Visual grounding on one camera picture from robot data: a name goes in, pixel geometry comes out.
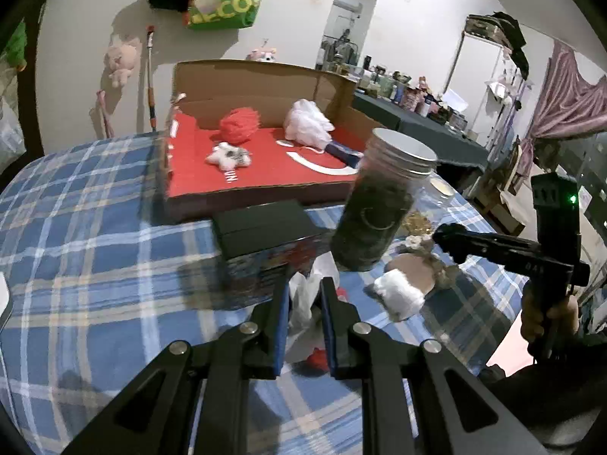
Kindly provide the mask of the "person's right hand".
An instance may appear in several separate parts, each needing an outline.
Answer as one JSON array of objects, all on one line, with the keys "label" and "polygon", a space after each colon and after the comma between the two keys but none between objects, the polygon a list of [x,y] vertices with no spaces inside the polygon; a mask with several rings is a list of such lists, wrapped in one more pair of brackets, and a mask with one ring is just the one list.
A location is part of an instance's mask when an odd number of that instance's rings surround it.
[{"label": "person's right hand", "polygon": [[565,335],[573,336],[579,330],[579,306],[574,295],[548,311],[536,307],[536,299],[530,281],[524,286],[521,312],[521,335],[529,344],[543,336],[554,326]]}]

